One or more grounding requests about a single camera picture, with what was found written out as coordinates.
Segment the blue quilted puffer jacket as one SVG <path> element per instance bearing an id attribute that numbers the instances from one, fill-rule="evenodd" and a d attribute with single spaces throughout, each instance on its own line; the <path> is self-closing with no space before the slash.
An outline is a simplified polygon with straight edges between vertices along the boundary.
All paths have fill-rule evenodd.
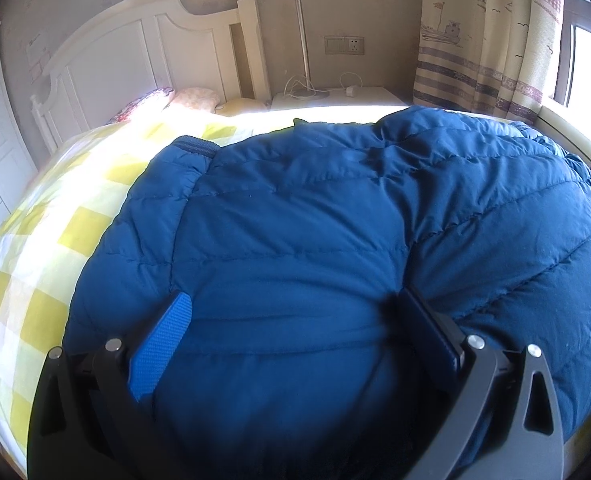
<path id="1" fill-rule="evenodd" d="M 197 479 L 395 478 L 446 400 L 407 342 L 416 289 L 548 362 L 563 432 L 591 412 L 591 170 L 521 122 L 410 107 L 168 144 L 76 284 L 63 345 L 191 324 L 146 410 Z"/>

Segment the yellow white checkered bedsheet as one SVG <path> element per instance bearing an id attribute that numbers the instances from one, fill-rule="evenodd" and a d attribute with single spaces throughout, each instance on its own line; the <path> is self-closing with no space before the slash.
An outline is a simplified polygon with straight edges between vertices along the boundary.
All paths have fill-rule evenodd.
<path id="1" fill-rule="evenodd" d="M 82 268 L 150 160 L 178 136 L 228 145 L 306 122 L 368 124 L 394 105 L 224 117 L 166 110 L 76 134 L 33 180 L 0 228 L 0 448 L 26 474 L 30 410 L 46 354 L 60 344 Z"/>

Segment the beige window sill ledge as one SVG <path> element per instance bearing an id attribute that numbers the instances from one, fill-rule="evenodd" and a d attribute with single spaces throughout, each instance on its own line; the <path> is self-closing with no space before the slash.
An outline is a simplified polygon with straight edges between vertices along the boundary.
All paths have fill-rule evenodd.
<path id="1" fill-rule="evenodd" d="M 579 155 L 591 170 L 591 122 L 588 124 L 554 100 L 546 100 L 534 128 L 567 151 Z"/>

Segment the floral patterned pillow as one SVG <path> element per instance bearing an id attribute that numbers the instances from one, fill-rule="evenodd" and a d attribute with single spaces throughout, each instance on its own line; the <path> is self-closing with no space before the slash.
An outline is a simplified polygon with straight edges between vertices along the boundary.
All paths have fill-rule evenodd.
<path id="1" fill-rule="evenodd" d="M 175 90 L 172 87 L 156 88 L 125 105 L 109 120 L 108 125 L 149 118 L 168 107 L 174 98 Z"/>

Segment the yellow pillow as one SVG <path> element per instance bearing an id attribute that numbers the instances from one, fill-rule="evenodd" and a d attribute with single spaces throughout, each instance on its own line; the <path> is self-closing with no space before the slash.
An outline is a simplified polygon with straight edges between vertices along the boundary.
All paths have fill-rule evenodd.
<path id="1" fill-rule="evenodd" d="M 256 99 L 236 98 L 219 104 L 214 113 L 225 117 L 234 117 L 248 113 L 264 113 L 269 110 L 268 105 Z"/>

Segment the cream pink pillow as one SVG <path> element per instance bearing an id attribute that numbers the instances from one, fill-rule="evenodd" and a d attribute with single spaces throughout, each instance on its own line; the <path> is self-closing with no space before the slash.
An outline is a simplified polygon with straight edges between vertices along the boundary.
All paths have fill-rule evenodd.
<path id="1" fill-rule="evenodd" d="M 186 110 L 202 110 L 213 113 L 220 103 L 220 97 L 214 90 L 207 88 L 191 87 L 176 91 L 170 108 L 185 108 Z"/>

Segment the white bedside table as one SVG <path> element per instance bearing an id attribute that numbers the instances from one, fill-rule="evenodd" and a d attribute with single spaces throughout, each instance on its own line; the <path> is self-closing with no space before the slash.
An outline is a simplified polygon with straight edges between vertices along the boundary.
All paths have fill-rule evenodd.
<path id="1" fill-rule="evenodd" d="M 305 107 L 367 105 L 405 106 L 406 103 L 384 87 L 353 87 L 352 94 L 347 94 L 344 88 L 318 91 L 312 96 L 292 96 L 280 92 L 272 99 L 270 109 L 295 110 Z"/>

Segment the patterned cream curtain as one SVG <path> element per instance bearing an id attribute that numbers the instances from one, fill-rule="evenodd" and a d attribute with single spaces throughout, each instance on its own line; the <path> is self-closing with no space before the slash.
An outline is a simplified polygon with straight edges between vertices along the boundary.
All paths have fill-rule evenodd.
<path id="1" fill-rule="evenodd" d="M 555 90 L 565 0 L 422 0 L 415 103 L 533 125 Z"/>

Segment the white wooden headboard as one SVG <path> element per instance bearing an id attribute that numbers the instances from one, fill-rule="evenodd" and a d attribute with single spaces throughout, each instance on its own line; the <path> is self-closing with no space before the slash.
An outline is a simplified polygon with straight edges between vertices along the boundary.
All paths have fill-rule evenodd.
<path id="1" fill-rule="evenodd" d="M 230 101 L 248 79 L 255 99 L 271 99 L 256 0 L 204 15 L 181 0 L 124 0 L 73 32 L 42 74 L 49 92 L 30 102 L 49 152 L 156 88 L 209 88 Z"/>

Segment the wall power socket plate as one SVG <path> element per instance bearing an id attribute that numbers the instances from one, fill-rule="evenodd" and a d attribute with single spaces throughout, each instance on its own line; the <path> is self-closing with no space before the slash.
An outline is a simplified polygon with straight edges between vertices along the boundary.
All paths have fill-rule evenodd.
<path id="1" fill-rule="evenodd" d="M 365 38 L 359 36 L 326 36 L 325 55 L 364 55 Z"/>

